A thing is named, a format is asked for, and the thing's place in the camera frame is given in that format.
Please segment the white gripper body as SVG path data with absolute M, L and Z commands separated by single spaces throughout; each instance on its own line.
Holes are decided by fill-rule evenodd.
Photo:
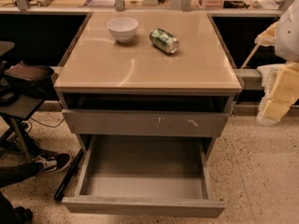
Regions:
M 271 126 L 278 123 L 278 119 L 269 119 L 262 114 L 262 111 L 265 108 L 265 105 L 268 101 L 269 93 L 272 90 L 273 85 L 275 83 L 277 77 L 277 71 L 282 67 L 283 65 L 281 63 L 277 63 L 277 64 L 263 65 L 257 68 L 258 72 L 262 76 L 261 86 L 264 91 L 264 96 L 259 104 L 258 115 L 256 119 L 260 124 L 264 126 Z

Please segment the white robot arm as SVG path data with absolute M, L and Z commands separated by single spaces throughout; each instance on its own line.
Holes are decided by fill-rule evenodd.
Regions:
M 299 0 L 259 34 L 255 43 L 273 46 L 275 54 L 286 61 L 281 67 L 269 66 L 269 71 L 262 71 L 264 97 L 256 119 L 270 126 L 280 122 L 299 99 Z

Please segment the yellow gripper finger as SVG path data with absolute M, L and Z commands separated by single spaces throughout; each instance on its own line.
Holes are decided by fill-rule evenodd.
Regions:
M 274 100 L 262 99 L 261 115 L 266 119 L 281 120 L 290 110 L 288 104 L 277 103 Z
M 270 98 L 282 104 L 295 104 L 299 99 L 299 63 L 286 63 L 277 71 Z

